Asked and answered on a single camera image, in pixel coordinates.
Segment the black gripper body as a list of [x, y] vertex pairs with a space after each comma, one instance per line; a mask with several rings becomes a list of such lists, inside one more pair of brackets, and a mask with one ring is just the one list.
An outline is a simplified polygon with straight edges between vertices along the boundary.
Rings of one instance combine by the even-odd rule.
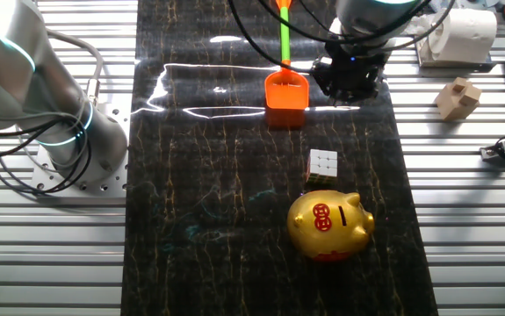
[[337, 86], [373, 86], [386, 63], [384, 53], [370, 54], [361, 46], [327, 43], [325, 50], [331, 63], [324, 75]]

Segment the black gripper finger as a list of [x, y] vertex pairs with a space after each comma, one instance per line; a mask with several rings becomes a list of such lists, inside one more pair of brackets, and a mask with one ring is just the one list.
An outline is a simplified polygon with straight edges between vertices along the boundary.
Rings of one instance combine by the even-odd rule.
[[315, 61], [311, 69], [311, 75], [325, 96], [335, 97], [335, 69], [330, 63]]
[[379, 86], [375, 82], [362, 83], [349, 91], [348, 102], [361, 102], [366, 99], [373, 99], [379, 94]]

